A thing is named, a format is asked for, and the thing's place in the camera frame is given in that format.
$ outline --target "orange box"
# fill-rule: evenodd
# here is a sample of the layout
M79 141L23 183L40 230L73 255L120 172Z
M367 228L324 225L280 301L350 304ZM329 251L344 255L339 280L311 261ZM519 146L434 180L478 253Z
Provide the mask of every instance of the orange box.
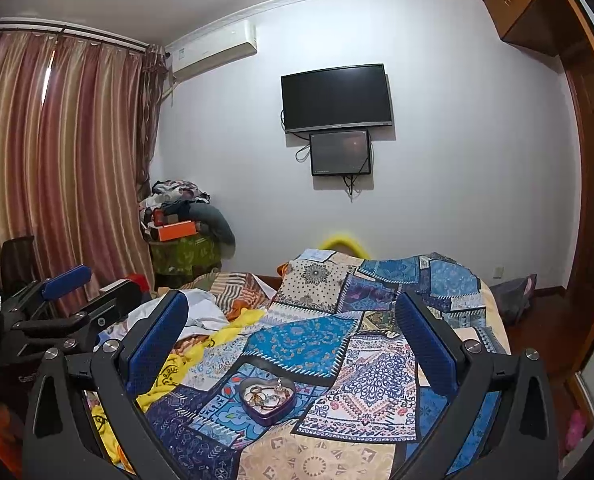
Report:
M151 237L160 242L167 242L168 240L176 240L177 238L197 234L197 227L194 220L162 225L161 227L155 227L151 222L149 223L149 227L151 228Z

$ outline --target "air conditioner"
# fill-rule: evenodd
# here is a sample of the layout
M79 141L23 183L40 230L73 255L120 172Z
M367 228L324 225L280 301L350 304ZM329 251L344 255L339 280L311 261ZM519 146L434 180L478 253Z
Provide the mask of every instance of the air conditioner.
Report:
M177 82L257 53L255 28L248 21L233 23L190 41L173 53Z

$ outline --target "television screen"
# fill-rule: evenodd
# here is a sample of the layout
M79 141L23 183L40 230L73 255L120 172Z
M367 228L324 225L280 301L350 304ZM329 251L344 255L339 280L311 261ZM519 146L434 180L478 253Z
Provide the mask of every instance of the television screen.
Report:
M313 176L369 174L371 149L368 130L311 135Z
M382 64L285 75L282 99L286 133L392 124Z

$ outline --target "bed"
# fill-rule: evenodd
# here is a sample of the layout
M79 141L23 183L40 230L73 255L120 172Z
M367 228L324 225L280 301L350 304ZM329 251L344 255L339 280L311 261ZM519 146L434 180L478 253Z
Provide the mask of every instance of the bed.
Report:
M438 253L360 260L306 250L280 267L279 290L220 272L185 288L215 297L229 325L178 341L138 402L189 476L217 480L387 479L415 453L448 401L430 388L395 320L395 299L417 293L462 340L509 344L490 289ZM109 329L113 336L117 327ZM286 378L290 412L270 427L244 410L238 385ZM486 396L450 472L478 456L498 404ZM101 406L94 419L125 468Z

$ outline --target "yellow fabric with print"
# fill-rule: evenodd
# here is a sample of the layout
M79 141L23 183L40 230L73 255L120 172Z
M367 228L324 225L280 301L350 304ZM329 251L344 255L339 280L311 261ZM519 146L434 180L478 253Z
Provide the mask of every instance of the yellow fabric with print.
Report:
M142 411L145 412L148 410L153 402L173 391L175 387L181 383L181 380L186 375L188 369L202 360L204 348L218 346L235 339L242 328L258 322L265 313L266 311L264 309L248 310L244 308L235 321L232 321L228 326L210 336L203 343L191 346L184 356L170 354L166 359L164 366L161 368L157 380L155 380L155 383L152 385L151 390L148 393L137 397L137 404L139 404ZM119 463L119 443L113 434L113 430L110 428L108 419L104 414L104 409L102 406L98 405L93 407L91 412L110 459L115 464Z

